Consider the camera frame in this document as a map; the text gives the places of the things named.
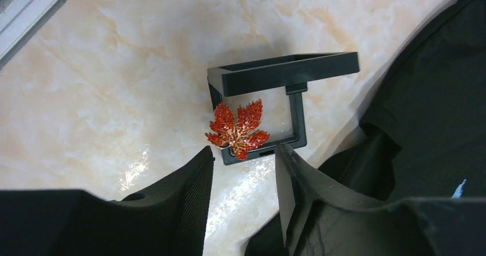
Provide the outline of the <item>red maple leaf brooch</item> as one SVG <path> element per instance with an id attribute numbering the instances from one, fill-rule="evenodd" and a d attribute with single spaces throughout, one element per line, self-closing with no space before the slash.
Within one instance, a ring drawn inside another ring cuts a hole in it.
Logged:
<path id="1" fill-rule="evenodd" d="M 236 114 L 226 104 L 219 103 L 214 110 L 214 120 L 209 122 L 211 132 L 205 136 L 218 149 L 231 148 L 238 160 L 246 161 L 249 151 L 270 138 L 267 131 L 258 129 L 262 113 L 260 99 L 245 107 L 239 106 Z"/>

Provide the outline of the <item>black printed t-shirt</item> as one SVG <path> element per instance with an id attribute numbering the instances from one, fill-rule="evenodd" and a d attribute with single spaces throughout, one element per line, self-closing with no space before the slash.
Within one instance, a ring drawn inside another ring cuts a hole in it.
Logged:
<path id="1" fill-rule="evenodd" d="M 485 0 L 457 0 L 399 54 L 359 122 L 366 138 L 320 172 L 374 199 L 485 199 Z M 280 211 L 246 255 L 290 255 Z"/>

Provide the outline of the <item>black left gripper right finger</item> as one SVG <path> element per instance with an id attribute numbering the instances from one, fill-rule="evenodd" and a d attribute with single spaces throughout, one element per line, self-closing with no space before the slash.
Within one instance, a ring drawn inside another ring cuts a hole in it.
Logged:
<path id="1" fill-rule="evenodd" d="M 275 148 L 284 247 L 290 255 L 484 255 L 485 199 L 409 197 L 387 203 Z"/>

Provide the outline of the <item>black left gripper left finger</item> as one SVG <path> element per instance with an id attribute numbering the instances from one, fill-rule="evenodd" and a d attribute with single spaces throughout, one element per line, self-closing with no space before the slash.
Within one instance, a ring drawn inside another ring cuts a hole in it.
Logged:
<path id="1" fill-rule="evenodd" d="M 201 255 L 213 168 L 207 146 L 120 201 L 84 190 L 3 190 L 1 254 Z"/>

